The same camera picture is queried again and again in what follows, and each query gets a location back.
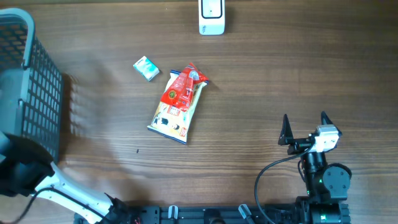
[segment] red packet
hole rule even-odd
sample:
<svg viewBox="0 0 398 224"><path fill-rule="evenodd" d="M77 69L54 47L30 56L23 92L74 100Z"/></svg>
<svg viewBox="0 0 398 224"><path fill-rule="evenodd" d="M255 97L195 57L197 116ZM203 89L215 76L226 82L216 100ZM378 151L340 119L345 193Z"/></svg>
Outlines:
<svg viewBox="0 0 398 224"><path fill-rule="evenodd" d="M208 80L202 72L190 63L162 95L160 101L186 112L191 105L194 84Z"/></svg>

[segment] wooden surface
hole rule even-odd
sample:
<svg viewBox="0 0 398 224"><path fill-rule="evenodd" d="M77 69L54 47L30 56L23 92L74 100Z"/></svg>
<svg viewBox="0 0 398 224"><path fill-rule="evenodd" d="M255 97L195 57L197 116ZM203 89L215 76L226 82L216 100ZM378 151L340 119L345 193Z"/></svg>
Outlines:
<svg viewBox="0 0 398 224"><path fill-rule="evenodd" d="M62 161L77 181L124 201L254 203L254 180L286 157L284 113L296 137L325 110L344 136L327 156L353 171L353 223L398 218L398 13L387 1L229 2L225 35L198 33L197 3L23 6L72 87L64 100ZM143 55L162 71L146 82ZM147 130L169 70L193 62L211 80L186 146ZM261 179L261 202L305 195L297 160ZM1 197L14 219L27 198ZM24 223L71 223L37 200Z"/></svg>

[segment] white device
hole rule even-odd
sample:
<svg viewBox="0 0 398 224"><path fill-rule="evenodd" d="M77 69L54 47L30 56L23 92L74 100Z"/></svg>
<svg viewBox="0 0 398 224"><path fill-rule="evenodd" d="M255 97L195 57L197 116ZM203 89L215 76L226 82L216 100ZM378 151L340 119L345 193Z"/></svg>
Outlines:
<svg viewBox="0 0 398 224"><path fill-rule="evenodd" d="M220 35L225 30L225 0L198 0L199 33Z"/></svg>

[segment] plastic basket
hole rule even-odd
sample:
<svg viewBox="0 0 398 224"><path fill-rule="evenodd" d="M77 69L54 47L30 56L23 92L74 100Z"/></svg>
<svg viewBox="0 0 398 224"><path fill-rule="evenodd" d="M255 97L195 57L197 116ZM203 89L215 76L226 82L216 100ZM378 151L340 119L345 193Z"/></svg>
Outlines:
<svg viewBox="0 0 398 224"><path fill-rule="evenodd" d="M63 78L32 16L0 10L0 131L30 138L58 161Z"/></svg>

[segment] food package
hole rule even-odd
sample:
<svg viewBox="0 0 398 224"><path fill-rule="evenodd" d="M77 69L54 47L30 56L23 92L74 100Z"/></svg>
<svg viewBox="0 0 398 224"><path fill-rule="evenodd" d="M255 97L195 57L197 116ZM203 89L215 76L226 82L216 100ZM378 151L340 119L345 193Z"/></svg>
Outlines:
<svg viewBox="0 0 398 224"><path fill-rule="evenodd" d="M148 130L186 144L189 125L208 78L192 63L182 72L171 70L170 76Z"/></svg>

